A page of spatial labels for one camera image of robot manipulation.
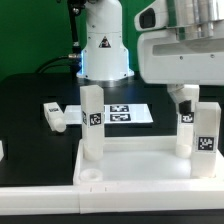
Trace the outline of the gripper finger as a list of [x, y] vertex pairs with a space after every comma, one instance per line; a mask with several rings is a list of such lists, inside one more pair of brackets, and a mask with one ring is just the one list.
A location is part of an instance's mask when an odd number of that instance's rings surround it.
[[188, 114], [195, 111], [195, 103], [199, 101], [198, 85], [169, 84], [167, 92], [175, 103], [176, 111], [180, 114]]

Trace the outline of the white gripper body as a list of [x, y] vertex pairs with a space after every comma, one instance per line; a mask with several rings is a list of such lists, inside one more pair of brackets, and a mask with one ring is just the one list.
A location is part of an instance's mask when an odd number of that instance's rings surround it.
[[134, 23], [145, 82], [224, 85], [224, 0], [154, 0]]

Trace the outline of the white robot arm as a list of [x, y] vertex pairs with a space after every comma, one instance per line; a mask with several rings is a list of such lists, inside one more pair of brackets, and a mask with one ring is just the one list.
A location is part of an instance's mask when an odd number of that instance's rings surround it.
[[[118, 81], [133, 72], [118, 0], [87, 0], [79, 76]], [[134, 18], [139, 71], [149, 84], [224, 85], [224, 0], [154, 0]]]

